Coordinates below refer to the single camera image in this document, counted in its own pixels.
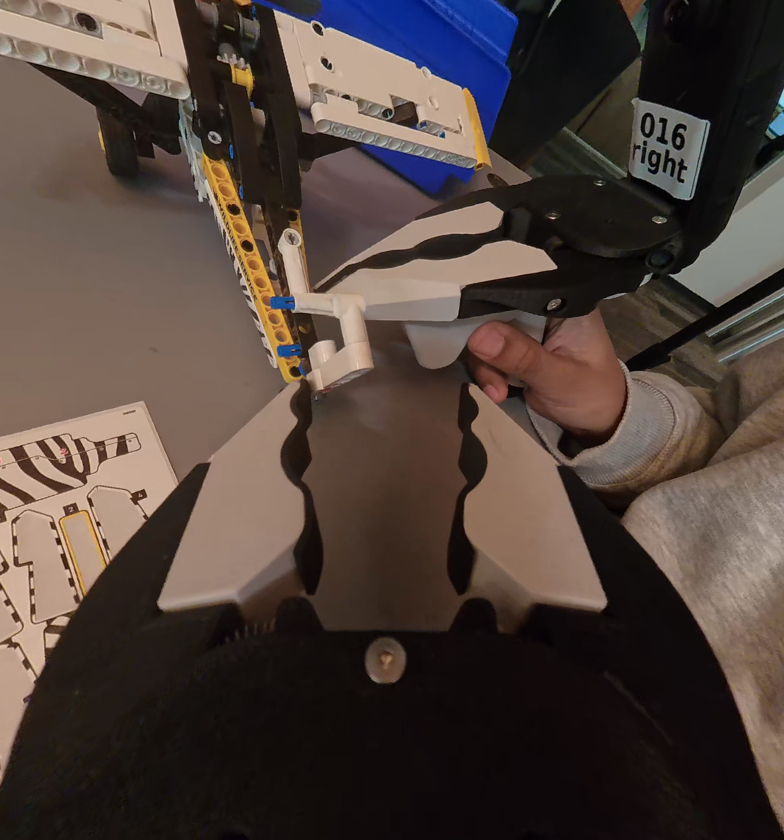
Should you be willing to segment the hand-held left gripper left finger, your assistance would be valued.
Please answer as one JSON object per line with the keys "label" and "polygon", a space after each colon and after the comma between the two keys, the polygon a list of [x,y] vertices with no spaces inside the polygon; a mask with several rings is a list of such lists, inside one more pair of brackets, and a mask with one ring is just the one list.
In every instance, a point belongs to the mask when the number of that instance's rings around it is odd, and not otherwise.
{"label": "hand-held left gripper left finger", "polygon": [[315,592],[321,534],[303,482],[310,423],[310,388],[290,384],[215,451],[159,610],[234,603],[245,622],[262,623],[283,599]]}

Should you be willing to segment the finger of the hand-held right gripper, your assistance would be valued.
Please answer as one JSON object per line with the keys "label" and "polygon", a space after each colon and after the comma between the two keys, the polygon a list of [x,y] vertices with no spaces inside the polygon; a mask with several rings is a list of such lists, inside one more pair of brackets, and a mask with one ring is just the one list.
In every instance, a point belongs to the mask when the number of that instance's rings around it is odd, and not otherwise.
{"label": "finger of the hand-held right gripper", "polygon": [[511,240],[454,258],[414,257],[407,248],[406,261],[389,268],[368,267],[375,257],[390,257],[390,251],[365,250],[342,265],[346,272],[341,279],[334,282],[330,274],[313,292],[362,298],[368,320],[452,322],[459,316],[464,288],[555,269],[544,250]]}
{"label": "finger of the hand-held right gripper", "polygon": [[361,268],[400,268],[416,260],[469,255],[502,233],[503,210],[490,202],[420,217],[345,262],[338,275]]}

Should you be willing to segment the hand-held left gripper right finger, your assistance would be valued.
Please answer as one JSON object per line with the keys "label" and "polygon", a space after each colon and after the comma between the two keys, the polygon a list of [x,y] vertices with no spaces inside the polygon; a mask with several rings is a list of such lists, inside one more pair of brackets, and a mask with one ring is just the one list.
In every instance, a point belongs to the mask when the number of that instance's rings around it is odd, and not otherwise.
{"label": "hand-held left gripper right finger", "polygon": [[458,467],[447,571],[464,599],[487,602],[499,632],[537,606],[600,613],[607,598],[558,464],[473,384],[459,392]]}

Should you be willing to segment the white yellow lego plane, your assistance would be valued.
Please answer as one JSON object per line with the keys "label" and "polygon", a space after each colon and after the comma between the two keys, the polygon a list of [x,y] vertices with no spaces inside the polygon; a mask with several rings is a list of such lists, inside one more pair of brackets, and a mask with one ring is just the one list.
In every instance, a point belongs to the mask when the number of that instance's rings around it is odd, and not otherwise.
{"label": "white yellow lego plane", "polygon": [[313,292],[301,164],[359,145],[465,169],[490,164],[468,89],[339,30],[253,2],[0,2],[0,55],[97,112],[107,169],[184,154],[268,360],[304,379],[338,320],[293,313]]}

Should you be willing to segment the person's right forearm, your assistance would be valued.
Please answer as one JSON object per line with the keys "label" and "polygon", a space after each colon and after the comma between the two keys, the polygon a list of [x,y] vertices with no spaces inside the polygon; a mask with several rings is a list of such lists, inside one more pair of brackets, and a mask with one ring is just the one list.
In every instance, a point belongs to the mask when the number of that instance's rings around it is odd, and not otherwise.
{"label": "person's right forearm", "polygon": [[571,468],[614,512],[640,494],[703,468],[727,434],[714,416],[713,395],[685,388],[657,372],[628,372],[626,405],[613,436],[602,444],[578,443],[566,430],[526,409],[533,436],[559,465]]}

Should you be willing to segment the person's right hand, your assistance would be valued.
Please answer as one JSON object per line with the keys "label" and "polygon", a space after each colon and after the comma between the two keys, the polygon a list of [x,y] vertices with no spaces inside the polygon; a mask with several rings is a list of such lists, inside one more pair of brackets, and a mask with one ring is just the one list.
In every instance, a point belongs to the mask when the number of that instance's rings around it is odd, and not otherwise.
{"label": "person's right hand", "polygon": [[548,320],[542,341],[487,322],[471,334],[466,353],[472,381],[493,403],[517,382],[535,415],[589,446],[606,443],[624,415],[626,375],[597,310]]}

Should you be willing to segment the black metal rod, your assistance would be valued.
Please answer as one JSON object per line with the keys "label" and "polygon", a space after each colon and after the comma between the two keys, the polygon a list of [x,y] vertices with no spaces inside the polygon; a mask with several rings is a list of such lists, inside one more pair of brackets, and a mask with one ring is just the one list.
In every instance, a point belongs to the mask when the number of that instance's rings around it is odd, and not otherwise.
{"label": "black metal rod", "polygon": [[654,343],[638,354],[633,355],[626,361],[626,367],[630,372],[638,372],[660,367],[669,361],[671,353],[683,344],[698,338],[709,330],[731,320],[738,313],[748,310],[754,305],[758,305],[765,298],[772,296],[784,289],[784,268],[778,269],[772,275],[761,279],[754,286],[743,291],[731,300],[727,300],[719,307],[712,309],[700,319],[692,322],[686,327],[675,331],[668,338]]}

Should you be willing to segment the blue plastic bin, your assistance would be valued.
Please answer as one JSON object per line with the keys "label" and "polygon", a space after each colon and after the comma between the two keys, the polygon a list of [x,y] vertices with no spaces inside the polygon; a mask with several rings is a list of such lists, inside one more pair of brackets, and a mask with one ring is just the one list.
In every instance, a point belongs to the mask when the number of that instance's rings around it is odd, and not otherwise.
{"label": "blue plastic bin", "polygon": [[383,48],[469,89],[490,140],[517,19],[500,2],[260,2]]}

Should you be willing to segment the zebra striped sticker sheet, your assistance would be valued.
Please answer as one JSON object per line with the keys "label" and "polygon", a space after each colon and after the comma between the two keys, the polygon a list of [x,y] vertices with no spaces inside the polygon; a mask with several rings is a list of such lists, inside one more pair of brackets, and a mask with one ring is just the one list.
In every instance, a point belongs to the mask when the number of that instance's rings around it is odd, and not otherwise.
{"label": "zebra striped sticker sheet", "polygon": [[145,403],[0,437],[0,782],[73,612],[174,488]]}

